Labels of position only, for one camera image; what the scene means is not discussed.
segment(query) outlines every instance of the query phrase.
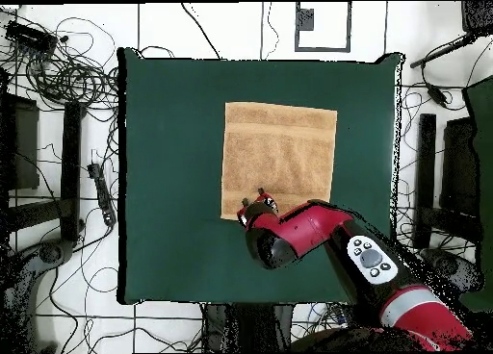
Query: circular button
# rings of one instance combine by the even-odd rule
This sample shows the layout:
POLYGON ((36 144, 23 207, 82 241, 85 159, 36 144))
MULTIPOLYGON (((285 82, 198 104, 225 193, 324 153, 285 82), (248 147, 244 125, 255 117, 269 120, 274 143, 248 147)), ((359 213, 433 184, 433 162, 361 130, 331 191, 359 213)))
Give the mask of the circular button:
POLYGON ((374 249, 367 249, 361 254, 360 261, 361 264, 366 267, 374 267, 381 263, 382 257, 379 252, 374 249))

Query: towel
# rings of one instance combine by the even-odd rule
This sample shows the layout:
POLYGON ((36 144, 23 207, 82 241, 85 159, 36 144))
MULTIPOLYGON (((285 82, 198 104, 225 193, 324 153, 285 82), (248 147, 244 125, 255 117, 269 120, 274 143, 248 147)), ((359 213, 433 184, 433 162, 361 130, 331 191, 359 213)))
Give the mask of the towel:
POLYGON ((225 104, 221 218, 263 188, 283 215, 310 199, 329 201, 337 112, 256 102, 225 104))

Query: green table surface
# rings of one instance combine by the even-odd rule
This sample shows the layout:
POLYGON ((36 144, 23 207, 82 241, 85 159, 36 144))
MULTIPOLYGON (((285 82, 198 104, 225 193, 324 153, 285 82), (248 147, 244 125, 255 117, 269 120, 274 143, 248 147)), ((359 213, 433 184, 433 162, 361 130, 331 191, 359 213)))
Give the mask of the green table surface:
POLYGON ((476 259, 484 275, 481 291, 465 293, 462 303, 473 311, 493 310, 493 77, 463 91, 471 119, 476 126, 473 148, 478 154, 480 223, 483 238, 476 247, 476 259))
POLYGON ((322 247, 299 264, 267 271, 250 258, 241 226, 220 219, 224 103, 336 110, 330 201, 390 235, 401 58, 144 60, 125 49, 126 280, 118 284, 124 301, 348 300, 322 247))

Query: tile grout line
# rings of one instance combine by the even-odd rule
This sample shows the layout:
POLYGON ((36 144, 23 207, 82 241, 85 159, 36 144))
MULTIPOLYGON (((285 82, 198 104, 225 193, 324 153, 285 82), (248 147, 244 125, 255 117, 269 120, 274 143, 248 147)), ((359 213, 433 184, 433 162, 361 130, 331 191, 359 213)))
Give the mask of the tile grout line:
POLYGON ((137 49, 141 51, 141 5, 137 4, 137 49))
POLYGON ((262 16, 260 18, 260 61, 264 50, 264 2, 262 2, 262 16))
POLYGON ((387 52, 387 25, 389 17, 389 2, 385 1, 385 30, 383 33, 383 54, 387 52))
POLYGON ((132 339, 132 354, 135 354, 135 333, 137 331, 137 305, 134 305, 134 332, 132 339))

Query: black stand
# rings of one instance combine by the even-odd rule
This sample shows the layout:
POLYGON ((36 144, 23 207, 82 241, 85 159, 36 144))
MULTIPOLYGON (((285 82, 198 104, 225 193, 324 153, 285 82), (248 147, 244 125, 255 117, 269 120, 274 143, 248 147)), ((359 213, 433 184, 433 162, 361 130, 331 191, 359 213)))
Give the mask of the black stand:
POLYGON ((482 240, 482 228, 475 215, 462 213, 462 208, 447 203, 447 208, 433 208, 434 168, 435 168, 436 115, 421 114, 418 127, 418 154, 415 180, 415 217, 411 235, 412 246, 416 249, 429 247, 431 229, 436 228, 463 238, 472 243, 482 240))
POLYGON ((15 171, 15 113, 10 111, 8 75, 0 69, 0 351, 35 353, 35 312, 38 279, 68 261, 78 241, 81 120, 78 102, 65 104, 61 199, 9 208, 8 182, 15 171), (61 238, 49 240, 8 256, 9 234, 53 219, 60 219, 61 238))

